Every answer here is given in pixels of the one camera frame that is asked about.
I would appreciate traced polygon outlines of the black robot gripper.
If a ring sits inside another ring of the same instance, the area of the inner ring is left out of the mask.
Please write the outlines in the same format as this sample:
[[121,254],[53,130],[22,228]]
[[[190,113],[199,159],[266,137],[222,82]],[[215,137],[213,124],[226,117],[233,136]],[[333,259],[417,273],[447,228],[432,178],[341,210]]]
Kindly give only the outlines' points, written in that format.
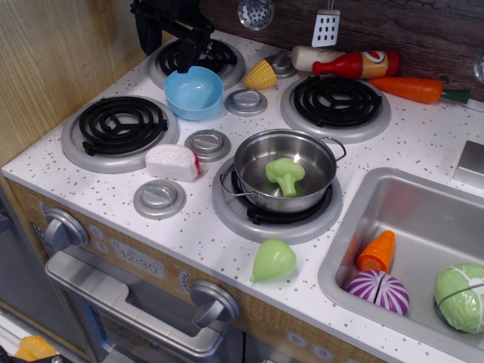
[[181,40],[178,51],[178,73],[187,73],[202,52],[211,45],[214,25],[201,13],[163,16],[163,28]]

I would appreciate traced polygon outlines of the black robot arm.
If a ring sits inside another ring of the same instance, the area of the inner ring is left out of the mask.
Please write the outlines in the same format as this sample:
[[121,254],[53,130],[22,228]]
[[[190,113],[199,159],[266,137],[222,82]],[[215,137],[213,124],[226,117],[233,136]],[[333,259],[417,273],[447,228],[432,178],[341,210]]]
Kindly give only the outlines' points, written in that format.
[[199,1],[133,1],[130,11],[135,15],[138,39],[145,54],[153,54],[162,45],[164,31],[181,41],[179,73],[187,73],[211,44],[215,27],[201,12]]

